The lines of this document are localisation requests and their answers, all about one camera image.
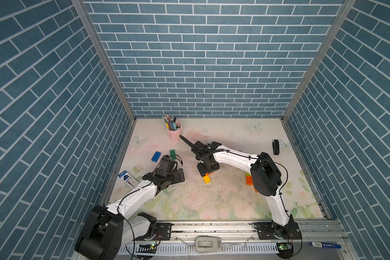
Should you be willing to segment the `dark green lego brick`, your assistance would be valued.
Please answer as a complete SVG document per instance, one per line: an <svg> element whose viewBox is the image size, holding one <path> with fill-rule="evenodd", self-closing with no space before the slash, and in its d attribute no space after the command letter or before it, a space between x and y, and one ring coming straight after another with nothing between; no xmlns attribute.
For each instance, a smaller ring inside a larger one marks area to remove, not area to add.
<svg viewBox="0 0 390 260"><path fill-rule="evenodd" d="M176 160L177 159L177 156L176 156L176 152L174 149L170 150L170 157L172 160Z"/></svg>

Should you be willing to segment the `yellow lego brick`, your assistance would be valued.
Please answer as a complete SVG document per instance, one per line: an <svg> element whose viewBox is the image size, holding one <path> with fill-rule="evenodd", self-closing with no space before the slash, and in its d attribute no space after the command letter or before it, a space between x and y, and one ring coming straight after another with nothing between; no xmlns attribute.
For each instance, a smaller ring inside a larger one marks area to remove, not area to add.
<svg viewBox="0 0 390 260"><path fill-rule="evenodd" d="M205 176L203 176L203 180L204 180L204 183L208 184L211 182L211 179L210 179L210 176L208 174L206 174Z"/></svg>

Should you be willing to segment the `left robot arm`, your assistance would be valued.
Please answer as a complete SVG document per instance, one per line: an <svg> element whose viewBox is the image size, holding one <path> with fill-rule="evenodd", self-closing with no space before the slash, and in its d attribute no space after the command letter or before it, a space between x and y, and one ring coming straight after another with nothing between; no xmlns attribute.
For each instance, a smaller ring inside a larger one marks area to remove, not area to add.
<svg viewBox="0 0 390 260"><path fill-rule="evenodd" d="M135 239L150 239L156 234L157 219L136 211L169 186L184 182L184 170L165 155L156 168L121 199L95 206L88 214L75 244L75 251L89 260L112 260L120 248Z"/></svg>

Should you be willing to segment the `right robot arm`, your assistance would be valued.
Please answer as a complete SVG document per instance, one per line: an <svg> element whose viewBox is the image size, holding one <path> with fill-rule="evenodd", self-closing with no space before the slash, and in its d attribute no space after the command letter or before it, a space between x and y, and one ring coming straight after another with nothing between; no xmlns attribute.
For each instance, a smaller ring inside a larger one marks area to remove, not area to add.
<svg viewBox="0 0 390 260"><path fill-rule="evenodd" d="M249 172L255 190L265 197L270 209L273 234L281 239L302 237L298 224L284 205L281 191L284 184L282 173L277 167L279 163L274 162L270 155L265 152L259 155L239 152L215 141L209 144L197 141L193 144L183 135L179 137L189 145L196 160L200 161L197 169L202 177L218 171L220 164L228 164Z"/></svg>

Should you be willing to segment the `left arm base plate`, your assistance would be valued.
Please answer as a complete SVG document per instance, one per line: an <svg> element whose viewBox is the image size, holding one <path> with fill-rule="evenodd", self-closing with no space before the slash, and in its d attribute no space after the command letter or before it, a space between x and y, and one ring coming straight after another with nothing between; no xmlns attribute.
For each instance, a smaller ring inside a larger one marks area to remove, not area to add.
<svg viewBox="0 0 390 260"><path fill-rule="evenodd" d="M158 241L169 241L172 233L172 223L150 224L143 240L151 241L156 238Z"/></svg>

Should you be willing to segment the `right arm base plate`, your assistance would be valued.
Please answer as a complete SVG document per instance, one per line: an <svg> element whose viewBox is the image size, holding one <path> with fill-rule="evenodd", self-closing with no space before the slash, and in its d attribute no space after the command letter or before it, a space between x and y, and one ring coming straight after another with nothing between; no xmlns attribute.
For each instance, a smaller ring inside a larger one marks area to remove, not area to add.
<svg viewBox="0 0 390 260"><path fill-rule="evenodd" d="M285 226L272 221L254 223L253 227L257 231L260 240L294 240L302 238L298 224L291 219Z"/></svg>

